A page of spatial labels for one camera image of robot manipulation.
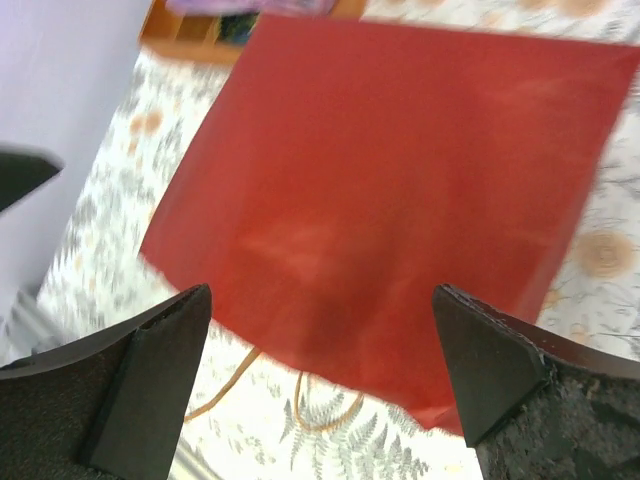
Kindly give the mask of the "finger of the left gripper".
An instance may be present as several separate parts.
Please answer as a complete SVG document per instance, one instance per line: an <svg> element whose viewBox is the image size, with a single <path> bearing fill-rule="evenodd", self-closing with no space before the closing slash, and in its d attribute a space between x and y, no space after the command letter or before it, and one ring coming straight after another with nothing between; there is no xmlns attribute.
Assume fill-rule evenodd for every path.
<svg viewBox="0 0 640 480"><path fill-rule="evenodd" d="M54 154L16 145L1 146L1 211L4 212L64 168Z"/></svg>

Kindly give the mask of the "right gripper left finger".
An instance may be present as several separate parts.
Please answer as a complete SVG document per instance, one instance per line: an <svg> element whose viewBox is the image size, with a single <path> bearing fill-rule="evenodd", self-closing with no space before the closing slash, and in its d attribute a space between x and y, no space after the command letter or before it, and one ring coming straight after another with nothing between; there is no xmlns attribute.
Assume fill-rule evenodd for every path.
<svg viewBox="0 0 640 480"><path fill-rule="evenodd" d="M168 478L211 317L197 285L2 367L2 478Z"/></svg>

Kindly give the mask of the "red paper bag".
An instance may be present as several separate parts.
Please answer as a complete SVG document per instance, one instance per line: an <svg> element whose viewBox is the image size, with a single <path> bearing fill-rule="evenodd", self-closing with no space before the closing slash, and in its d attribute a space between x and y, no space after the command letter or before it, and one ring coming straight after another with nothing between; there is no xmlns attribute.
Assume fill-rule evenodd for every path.
<svg viewBox="0 0 640 480"><path fill-rule="evenodd" d="M140 252L269 357L461 425L442 283L534 322L635 46L261 16Z"/></svg>

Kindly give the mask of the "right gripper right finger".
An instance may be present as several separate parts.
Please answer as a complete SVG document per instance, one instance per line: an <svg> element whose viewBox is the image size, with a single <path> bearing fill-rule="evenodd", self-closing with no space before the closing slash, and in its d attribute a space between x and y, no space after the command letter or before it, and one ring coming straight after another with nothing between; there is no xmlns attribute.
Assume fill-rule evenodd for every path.
<svg viewBox="0 0 640 480"><path fill-rule="evenodd" d="M486 479L636 479L639 364L451 286L432 308L463 436Z"/></svg>

